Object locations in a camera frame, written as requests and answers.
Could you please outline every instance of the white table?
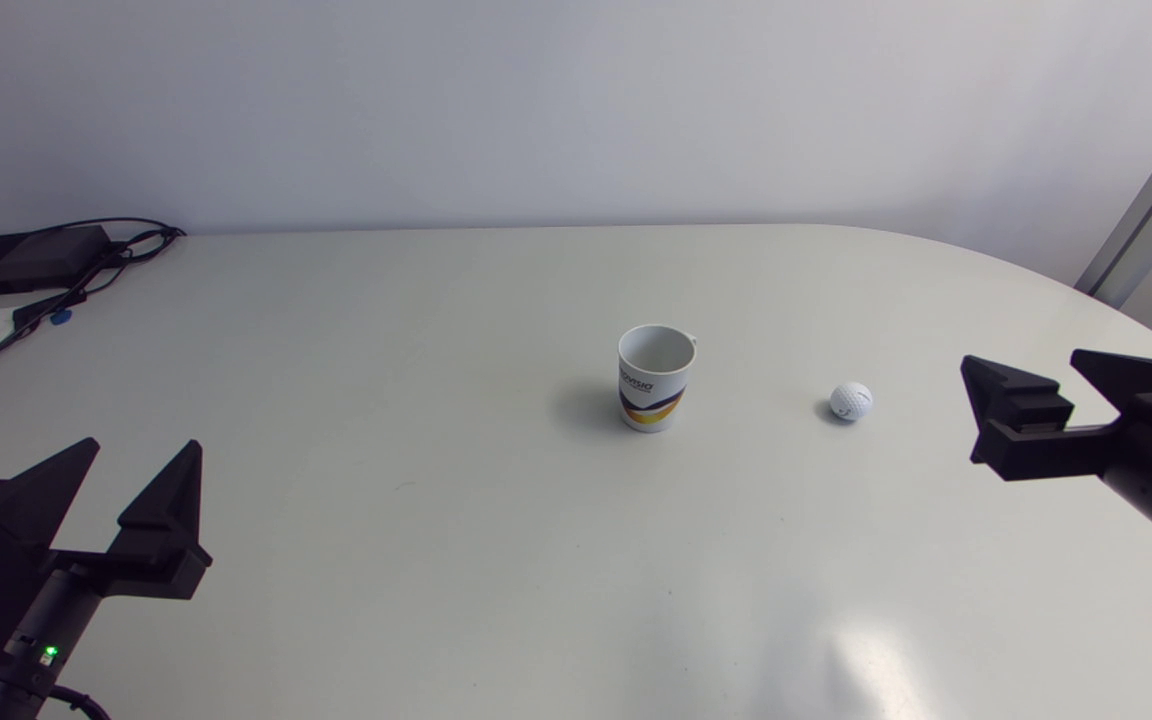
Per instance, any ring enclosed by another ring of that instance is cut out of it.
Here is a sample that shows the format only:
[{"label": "white table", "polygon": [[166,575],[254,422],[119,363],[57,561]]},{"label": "white table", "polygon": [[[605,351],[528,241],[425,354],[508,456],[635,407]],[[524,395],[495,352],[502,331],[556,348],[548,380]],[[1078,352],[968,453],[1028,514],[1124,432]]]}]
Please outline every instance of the white table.
[{"label": "white table", "polygon": [[[641,323],[700,339],[659,435]],[[205,447],[197,596],[111,598],[63,675],[116,720],[1152,717],[1152,526],[968,462],[961,356],[1111,419],[1075,347],[1152,333],[867,229],[187,238],[0,357],[0,477],[94,435],[58,547],[101,550]]]}]

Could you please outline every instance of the black power supply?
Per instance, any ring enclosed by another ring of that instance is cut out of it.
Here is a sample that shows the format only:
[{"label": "black power supply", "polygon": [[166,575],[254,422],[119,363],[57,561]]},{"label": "black power supply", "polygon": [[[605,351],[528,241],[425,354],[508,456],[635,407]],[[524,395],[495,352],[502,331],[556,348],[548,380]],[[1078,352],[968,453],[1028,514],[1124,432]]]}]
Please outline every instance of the black power supply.
[{"label": "black power supply", "polygon": [[0,234],[0,295],[74,287],[113,245],[100,225]]}]

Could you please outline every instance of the white wall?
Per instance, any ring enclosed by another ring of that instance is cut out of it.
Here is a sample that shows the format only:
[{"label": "white wall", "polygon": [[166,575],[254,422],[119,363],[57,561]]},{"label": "white wall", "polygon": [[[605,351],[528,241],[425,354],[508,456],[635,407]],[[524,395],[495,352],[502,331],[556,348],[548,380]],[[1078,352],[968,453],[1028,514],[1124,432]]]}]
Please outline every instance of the white wall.
[{"label": "white wall", "polygon": [[0,0],[0,232],[872,225],[1073,282],[1152,0]]}]

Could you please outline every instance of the mug logo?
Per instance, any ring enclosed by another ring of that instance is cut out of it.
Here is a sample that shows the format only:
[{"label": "mug logo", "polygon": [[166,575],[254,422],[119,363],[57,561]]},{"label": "mug logo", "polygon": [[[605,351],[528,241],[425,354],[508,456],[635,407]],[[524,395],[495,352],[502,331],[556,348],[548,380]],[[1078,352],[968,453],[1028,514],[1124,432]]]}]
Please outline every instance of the mug logo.
[{"label": "mug logo", "polygon": [[638,407],[632,404],[630,399],[626,397],[623,392],[621,393],[621,407],[626,408],[626,415],[630,416],[631,420],[635,420],[635,423],[639,423],[641,425],[650,425],[668,418],[669,414],[673,414],[673,409],[679,406],[680,400],[682,400],[682,389],[680,389],[676,395],[665,397],[659,402],[653,402],[652,406]]},{"label": "mug logo", "polygon": [[623,369],[621,370],[621,379],[622,381],[629,382],[630,387],[646,393],[652,392],[652,388],[655,386],[654,382],[643,382],[641,379],[631,378],[630,374],[628,374]]}]

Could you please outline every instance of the black cable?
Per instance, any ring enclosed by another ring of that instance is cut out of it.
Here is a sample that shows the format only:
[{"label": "black cable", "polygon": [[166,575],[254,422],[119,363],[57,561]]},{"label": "black cable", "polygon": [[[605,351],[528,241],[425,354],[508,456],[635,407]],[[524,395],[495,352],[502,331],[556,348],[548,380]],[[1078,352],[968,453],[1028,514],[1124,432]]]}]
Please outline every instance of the black cable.
[{"label": "black cable", "polygon": [[[156,229],[137,234],[137,236],[134,236],[132,240],[129,240],[127,242],[114,243],[113,245],[114,252],[106,255],[105,258],[101,258],[99,262],[97,262],[97,264],[93,265],[92,268],[89,270],[88,273],[84,274],[83,278],[79,279],[77,283],[74,283],[68,291],[65,291],[63,295],[58,296],[55,302],[52,302],[51,305],[45,306],[45,309],[43,309],[41,311],[38,311],[38,313],[33,316],[33,318],[29,318],[26,323],[21,323],[18,327],[12,334],[9,334],[8,338],[5,338],[3,341],[0,341],[0,353],[6,350],[6,348],[13,346],[15,342],[22,340],[22,338],[28,336],[29,333],[32,333],[35,328],[38,327],[38,323],[41,323],[41,319],[46,318],[47,314],[55,313],[56,311],[65,309],[65,306],[69,306],[73,303],[74,297],[78,296],[79,293],[86,291],[88,283],[91,283],[92,279],[96,278],[97,274],[101,273],[103,270],[113,268],[113,266],[115,265],[118,266],[118,272],[114,273],[114,276],[112,276],[108,282],[101,285],[100,287],[97,287],[96,291],[105,290],[105,288],[108,288],[111,285],[114,285],[114,281],[116,281],[119,275],[123,273],[123,270],[127,268],[127,265],[132,263],[145,263],[146,260],[154,259],[156,256],[158,256],[166,249],[166,247],[172,245],[172,243],[175,240],[177,240],[177,237],[182,237],[188,234],[183,232],[183,229],[172,227],[172,225],[168,223],[159,222],[159,220],[151,220],[147,218],[134,218],[134,217],[112,217],[112,218],[93,218],[90,220],[77,220],[77,222],[51,225],[51,227],[40,228],[37,229],[37,232],[29,232],[23,234],[59,232],[59,229],[79,227],[79,225],[114,223],[114,222],[151,223],[156,226]],[[137,243],[145,242],[156,236],[162,238],[159,245],[154,247],[154,249],[150,251],[142,252],[141,255],[132,253],[131,251],[132,245],[137,245]]]},{"label": "black cable", "polygon": [[88,296],[90,297],[92,295],[96,295],[98,291],[105,290],[105,288],[108,288],[111,285],[114,285],[114,281],[116,281],[116,279],[119,279],[119,275],[122,275],[123,272],[124,272],[124,270],[128,270],[129,266],[132,266],[131,263],[128,263],[127,259],[128,259],[128,255],[123,255],[123,264],[119,265],[119,268],[116,270],[116,272],[114,273],[114,275],[112,278],[109,278],[108,281],[105,281],[104,283],[101,283],[101,285],[99,285],[97,287],[90,288],[90,290],[88,290]]},{"label": "black cable", "polygon": [[109,712],[105,712],[99,703],[92,700],[91,696],[76,691],[67,687],[54,685],[47,697],[54,697],[60,702],[68,702],[69,710],[82,710],[83,715],[91,717],[91,720],[109,720]]},{"label": "black cable", "polygon": [[17,327],[12,334],[9,334],[8,338],[3,338],[3,340],[0,341],[0,353],[6,350],[6,348],[13,346],[21,338],[25,338],[26,334],[33,332],[38,323],[40,323],[41,319],[46,318],[47,314],[55,313],[55,311],[60,310],[61,306],[67,306],[69,300],[71,300],[74,295],[77,295],[78,291],[83,291],[83,287],[86,286],[86,283],[90,283],[92,281],[92,278],[96,276],[97,273],[100,273],[101,270],[105,270],[106,266],[108,266],[109,264],[109,259],[116,258],[116,256],[118,255],[105,256],[105,258],[100,259],[99,263],[97,263],[91,270],[89,270],[88,273],[83,275],[83,278],[79,279],[77,283],[74,283],[74,287],[69,288],[69,291],[65,291],[63,295],[58,296],[56,301],[52,302],[51,305],[41,310],[40,313],[33,316],[33,318],[28,320],[28,323],[21,324],[20,327]]}]

